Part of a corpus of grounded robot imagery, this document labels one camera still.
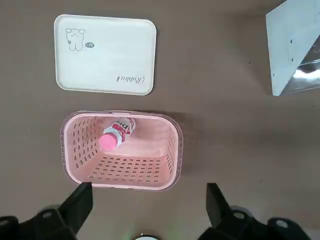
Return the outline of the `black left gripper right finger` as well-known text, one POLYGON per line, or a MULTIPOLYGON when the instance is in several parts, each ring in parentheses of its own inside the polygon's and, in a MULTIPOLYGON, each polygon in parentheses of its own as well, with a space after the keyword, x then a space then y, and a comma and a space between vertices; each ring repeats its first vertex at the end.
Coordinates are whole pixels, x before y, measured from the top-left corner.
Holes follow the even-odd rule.
POLYGON ((232 208, 216 183, 206 185, 206 211, 211 223, 201 240, 309 240, 295 221, 272 217, 259 222, 244 208, 232 208))

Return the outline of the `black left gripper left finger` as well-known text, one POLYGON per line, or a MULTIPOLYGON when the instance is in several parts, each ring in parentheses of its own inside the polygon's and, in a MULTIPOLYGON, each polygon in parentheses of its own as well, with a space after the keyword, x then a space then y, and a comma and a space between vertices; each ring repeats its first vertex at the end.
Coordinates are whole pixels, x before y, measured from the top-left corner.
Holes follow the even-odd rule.
POLYGON ((81 183, 62 204, 50 205, 20 222, 13 215, 0 218, 2 240, 76 240, 93 209, 91 182, 81 183))

